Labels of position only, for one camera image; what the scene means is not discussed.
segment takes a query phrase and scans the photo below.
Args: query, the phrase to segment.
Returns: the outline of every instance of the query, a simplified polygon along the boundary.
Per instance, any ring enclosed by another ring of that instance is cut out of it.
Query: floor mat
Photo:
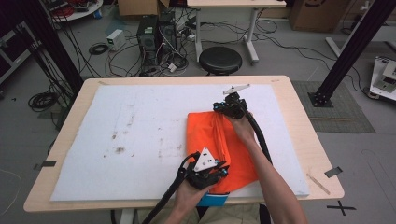
[[[308,97],[308,92],[316,92],[322,82],[292,81],[292,84],[316,132],[375,133],[344,83],[335,90],[331,108],[313,107]]]

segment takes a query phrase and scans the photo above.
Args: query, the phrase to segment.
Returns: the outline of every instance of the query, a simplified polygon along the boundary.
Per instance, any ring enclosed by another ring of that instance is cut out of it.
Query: cardboard box
[[[159,15],[169,0],[119,0],[121,16]]]
[[[350,0],[296,0],[291,9],[291,29],[332,33],[347,10]]]
[[[291,7],[272,7],[265,9],[260,17],[269,19],[287,19],[290,12]]]

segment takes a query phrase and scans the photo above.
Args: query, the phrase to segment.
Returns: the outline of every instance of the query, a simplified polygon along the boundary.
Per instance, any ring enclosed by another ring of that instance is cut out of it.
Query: black tape
[[[339,206],[327,205],[327,208],[341,209],[343,216],[346,216],[346,212],[344,210],[357,210],[355,207],[343,206],[340,201],[338,201],[338,204]]]
[[[327,177],[332,177],[334,175],[339,175],[341,172],[343,172],[343,170],[341,170],[341,168],[339,166],[332,168],[330,171],[327,171],[326,173],[324,173]]]
[[[41,165],[40,164],[36,164],[34,169],[35,170],[41,170],[41,168],[43,168],[43,167],[54,167],[55,164],[56,164],[56,161],[43,161],[41,163]]]

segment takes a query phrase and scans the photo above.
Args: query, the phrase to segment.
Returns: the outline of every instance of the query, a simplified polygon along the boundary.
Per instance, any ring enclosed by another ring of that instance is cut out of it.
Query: hand
[[[244,142],[255,141],[254,139],[254,130],[251,127],[250,123],[246,116],[242,117],[241,119],[232,119],[227,117],[227,120],[231,122],[233,125],[233,129],[235,130],[238,137]]]
[[[192,187],[187,180],[184,180],[180,187],[178,187],[174,208],[165,223],[180,223],[181,220],[195,208],[210,188],[212,188],[212,186],[198,190]]]

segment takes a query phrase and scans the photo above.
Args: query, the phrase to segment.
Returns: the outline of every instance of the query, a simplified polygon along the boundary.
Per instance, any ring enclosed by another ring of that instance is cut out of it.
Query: black metal pole
[[[317,92],[315,94],[308,93],[313,96],[314,106],[325,106],[329,103],[335,89],[395,7],[396,0],[375,0],[373,2]]]
[[[18,9],[34,35],[40,40],[51,59],[64,75],[70,88],[77,95],[83,80],[68,55],[59,36],[53,30],[47,13],[38,0],[18,0]]]

